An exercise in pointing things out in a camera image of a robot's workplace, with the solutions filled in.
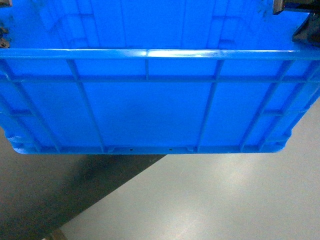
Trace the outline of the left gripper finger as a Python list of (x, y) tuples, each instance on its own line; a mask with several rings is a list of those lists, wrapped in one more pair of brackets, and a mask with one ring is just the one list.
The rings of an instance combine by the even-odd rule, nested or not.
[(5, 38), (5, 35), (9, 33), (9, 30), (1, 23), (0, 24), (0, 48), (9, 49), (10, 42)]

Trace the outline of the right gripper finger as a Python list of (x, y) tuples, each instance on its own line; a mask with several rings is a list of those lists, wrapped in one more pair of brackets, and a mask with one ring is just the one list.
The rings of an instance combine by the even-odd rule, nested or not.
[(319, 0), (274, 0), (272, 4), (272, 14), (278, 15), (283, 11), (320, 13)]
[(320, 14), (310, 13), (302, 25), (294, 32), (292, 41), (306, 45), (319, 45)]

